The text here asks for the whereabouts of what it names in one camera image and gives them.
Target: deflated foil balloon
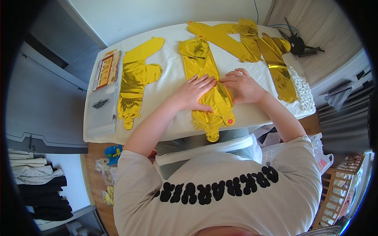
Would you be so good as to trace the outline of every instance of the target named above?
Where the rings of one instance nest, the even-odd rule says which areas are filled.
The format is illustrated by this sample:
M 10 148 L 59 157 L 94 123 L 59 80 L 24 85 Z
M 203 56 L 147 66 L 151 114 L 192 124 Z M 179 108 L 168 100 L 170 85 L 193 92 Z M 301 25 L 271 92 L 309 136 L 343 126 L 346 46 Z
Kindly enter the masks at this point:
M 163 38 L 152 38 L 125 53 L 117 110 L 118 119 L 123 119 L 127 130 L 133 128 L 134 118 L 141 116 L 139 111 L 145 86 L 157 81 L 162 74 L 160 65 L 146 65 L 146 59 L 163 45 Z
M 252 20 L 239 20 L 239 24 L 219 24 L 209 26 L 203 23 L 188 22 L 189 32 L 199 36 L 203 35 L 209 42 L 223 48 L 241 62 L 258 62 L 261 59 L 261 52 L 257 46 L 256 39 L 259 38 L 256 23 Z M 227 34 L 240 34 L 238 42 Z
M 180 42 L 178 50 L 183 55 L 187 80 L 196 74 L 198 78 L 209 74 L 216 80 L 220 79 L 209 44 L 204 36 L 200 35 L 196 39 Z M 229 90 L 222 83 L 217 82 L 199 99 L 199 103 L 211 106 L 214 112 L 193 110 L 193 124 L 196 125 L 197 130 L 201 128 L 206 132 L 206 138 L 210 142 L 215 142 L 219 139 L 220 127 L 235 123 L 235 116 L 232 113 L 234 100 Z
M 266 33 L 262 35 L 262 38 L 257 39 L 257 45 L 268 64 L 278 99 L 292 103 L 297 99 L 297 95 L 287 66 L 282 59 L 282 55 L 290 51 L 290 43 L 283 38 L 271 38 Z

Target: blue plastic bag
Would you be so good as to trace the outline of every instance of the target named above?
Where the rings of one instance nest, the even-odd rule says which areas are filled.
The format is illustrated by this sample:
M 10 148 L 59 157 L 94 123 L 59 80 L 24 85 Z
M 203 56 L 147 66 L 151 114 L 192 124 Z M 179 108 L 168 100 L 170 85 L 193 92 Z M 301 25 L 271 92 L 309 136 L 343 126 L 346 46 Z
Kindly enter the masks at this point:
M 104 153 L 109 158 L 109 166 L 117 164 L 118 159 L 122 152 L 122 145 L 110 146 L 105 149 Z

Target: blue cable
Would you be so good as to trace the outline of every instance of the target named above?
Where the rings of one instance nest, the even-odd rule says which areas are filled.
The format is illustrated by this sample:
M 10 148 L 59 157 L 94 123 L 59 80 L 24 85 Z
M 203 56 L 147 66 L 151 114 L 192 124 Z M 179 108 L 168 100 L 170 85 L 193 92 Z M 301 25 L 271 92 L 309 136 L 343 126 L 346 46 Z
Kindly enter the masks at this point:
M 291 26 L 291 25 L 287 25 L 287 24 L 275 24 L 275 25 L 267 25 L 267 27 L 272 27 L 272 26 L 277 26 L 277 25 L 286 25 L 288 27 L 291 27 L 291 28 L 293 28 L 293 29 L 295 29 L 297 31 L 298 36 L 299 36 L 299 30 L 297 30 L 294 26 Z
M 259 24 L 259 11 L 257 10 L 256 6 L 256 0 L 253 0 L 255 2 L 256 12 L 257 12 L 257 25 Z

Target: white t-shirt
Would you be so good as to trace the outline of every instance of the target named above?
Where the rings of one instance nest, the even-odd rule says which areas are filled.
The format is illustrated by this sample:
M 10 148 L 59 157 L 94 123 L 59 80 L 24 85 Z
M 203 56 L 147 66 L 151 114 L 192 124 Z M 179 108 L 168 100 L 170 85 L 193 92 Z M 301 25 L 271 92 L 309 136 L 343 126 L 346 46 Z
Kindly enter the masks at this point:
M 114 188 L 119 235 L 192 236 L 212 226 L 274 236 L 306 232 L 322 190 L 312 144 L 305 135 L 276 153 L 271 167 L 208 153 L 163 183 L 149 159 L 123 151 Z

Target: white tablecloth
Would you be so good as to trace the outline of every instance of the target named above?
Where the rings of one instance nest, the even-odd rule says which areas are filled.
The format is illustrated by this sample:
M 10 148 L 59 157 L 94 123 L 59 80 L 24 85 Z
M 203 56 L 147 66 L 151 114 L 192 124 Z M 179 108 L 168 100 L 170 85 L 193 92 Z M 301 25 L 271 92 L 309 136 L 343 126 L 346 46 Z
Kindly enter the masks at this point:
M 236 23 L 237 22 L 203 22 L 208 25 L 217 25 L 222 23 Z M 159 106 L 166 98 L 168 98 L 171 93 L 177 89 L 181 84 L 186 81 L 184 64 L 182 55 L 178 52 L 179 41 L 184 41 L 188 39 L 193 39 L 195 36 L 191 34 L 187 29 L 187 24 L 172 25 L 160 29 L 151 30 L 142 34 L 138 34 L 131 38 L 125 39 L 107 49 L 99 52 L 97 55 L 95 64 L 93 66 L 91 78 L 89 81 L 87 99 L 85 102 L 84 111 L 84 141 L 93 143 L 118 143 L 124 144 L 133 130 L 145 119 L 156 107 Z M 269 28 L 265 26 L 258 25 L 257 30 L 259 32 L 259 37 L 262 37 L 262 33 L 267 33 L 270 37 L 282 37 L 277 29 Z M 231 34 L 231 37 L 240 41 L 239 34 Z M 148 41 L 151 37 L 162 37 L 165 39 L 164 46 L 157 53 L 153 54 L 151 57 L 147 58 L 146 64 L 157 63 L 161 65 L 163 73 L 160 79 L 152 84 L 146 86 L 144 90 L 142 108 L 140 110 L 140 118 L 134 119 L 134 126 L 131 130 L 125 130 L 123 120 L 117 120 L 116 122 L 116 132 L 114 134 L 108 134 L 104 136 L 98 136 L 94 138 L 87 138 L 85 135 L 87 127 L 87 110 L 88 110 L 88 98 L 92 93 L 93 83 L 95 80 L 95 75 L 97 71 L 97 64 L 103 58 L 104 54 L 114 50 L 122 50 L 121 61 L 119 63 L 119 72 L 117 85 L 114 87 L 118 88 L 119 93 L 119 83 L 122 77 L 122 59 L 126 51 L 129 51 L 136 46 Z M 254 78 L 264 89 L 269 91 L 273 96 L 278 97 L 272 77 L 270 75 L 269 69 L 265 61 L 263 62 L 244 62 L 241 63 L 240 60 L 229 52 L 221 49 L 220 47 L 209 43 L 211 52 L 214 56 L 215 62 L 217 64 L 218 71 L 221 77 L 224 76 L 229 71 L 236 68 L 244 68 L 249 74 Z M 292 66 L 299 76 L 304 77 L 304 71 L 298 60 L 291 53 L 283 55 L 283 59 L 286 65 Z M 109 91 L 111 88 L 101 88 L 95 93 L 111 93 Z M 298 100 L 294 103 L 286 103 L 280 101 L 297 119 L 309 116 L 314 113 L 303 112 L 301 110 L 301 104 Z M 255 125 L 270 124 L 271 120 L 269 117 L 255 104 L 239 104 L 235 105 L 233 109 L 236 121 L 232 126 L 226 128 L 222 127 L 220 130 L 229 130 L 242 127 L 250 127 Z M 173 140 L 198 134 L 204 134 L 203 130 L 195 130 L 193 125 L 193 117 L 191 111 L 181 111 L 169 124 L 167 130 L 161 138 L 161 141 Z

